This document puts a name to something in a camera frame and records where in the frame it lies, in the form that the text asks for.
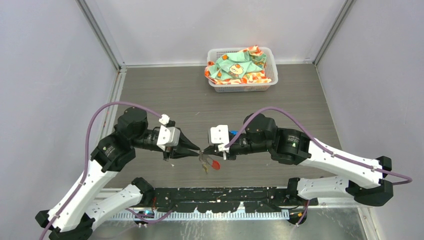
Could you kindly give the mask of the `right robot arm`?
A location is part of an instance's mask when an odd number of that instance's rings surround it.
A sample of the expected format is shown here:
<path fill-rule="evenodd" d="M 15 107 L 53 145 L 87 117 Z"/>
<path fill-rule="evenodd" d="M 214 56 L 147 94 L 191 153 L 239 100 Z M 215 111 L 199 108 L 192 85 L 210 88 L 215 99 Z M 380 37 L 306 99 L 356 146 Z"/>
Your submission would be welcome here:
<path fill-rule="evenodd" d="M 394 195 L 393 184 L 381 170 L 391 171 L 386 156 L 363 158 L 346 152 L 336 156 L 334 147 L 325 145 L 304 132 L 281 128 L 262 113 L 247 124 L 244 132 L 231 132 L 227 125 L 211 127 L 206 155 L 235 160 L 237 156 L 267 152 L 272 160 L 284 165 L 308 166 L 333 173 L 333 177 L 288 180 L 285 198 L 291 205 L 314 198 L 353 198 L 359 204 L 380 207 Z"/>

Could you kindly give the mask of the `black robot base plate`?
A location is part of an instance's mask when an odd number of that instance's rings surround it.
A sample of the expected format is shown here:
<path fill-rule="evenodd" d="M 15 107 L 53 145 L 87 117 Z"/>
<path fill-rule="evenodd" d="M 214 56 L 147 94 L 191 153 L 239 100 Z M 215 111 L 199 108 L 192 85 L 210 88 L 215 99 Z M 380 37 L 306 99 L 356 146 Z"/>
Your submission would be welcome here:
<path fill-rule="evenodd" d="M 276 213 L 304 207 L 307 201 L 278 187 L 157 187 L 143 195 L 138 207 L 160 212 Z"/>

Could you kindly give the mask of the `key with yellow tag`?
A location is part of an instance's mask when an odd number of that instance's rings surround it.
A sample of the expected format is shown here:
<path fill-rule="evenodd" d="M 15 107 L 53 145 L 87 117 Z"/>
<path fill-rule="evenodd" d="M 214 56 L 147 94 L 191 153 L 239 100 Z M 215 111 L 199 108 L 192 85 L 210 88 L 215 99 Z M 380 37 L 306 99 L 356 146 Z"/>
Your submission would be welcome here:
<path fill-rule="evenodd" d="M 208 167 L 207 167 L 206 165 L 202 165 L 202 168 L 203 168 L 203 170 L 204 170 L 204 172 L 205 172 L 206 174 L 208 174 L 208 173 L 209 173 L 209 169 L 208 169 Z"/>

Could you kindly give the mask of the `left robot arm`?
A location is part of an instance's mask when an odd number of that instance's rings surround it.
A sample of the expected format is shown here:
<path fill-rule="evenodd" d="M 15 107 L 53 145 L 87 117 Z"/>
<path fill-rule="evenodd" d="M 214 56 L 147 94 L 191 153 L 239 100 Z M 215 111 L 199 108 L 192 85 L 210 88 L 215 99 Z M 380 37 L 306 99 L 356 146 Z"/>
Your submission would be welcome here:
<path fill-rule="evenodd" d="M 125 106 L 113 132 L 94 149 L 85 147 L 84 170 L 66 195 L 52 209 L 36 215 L 43 228 L 41 239 L 86 240 L 108 217 L 138 204 L 141 207 L 152 204 L 155 189 L 141 177 L 102 202 L 93 202 L 104 186 L 135 159 L 136 149 L 160 152 L 166 161 L 198 156 L 199 147 L 169 116 L 157 114 L 160 126 L 149 129 L 149 108 L 130 102 Z"/>

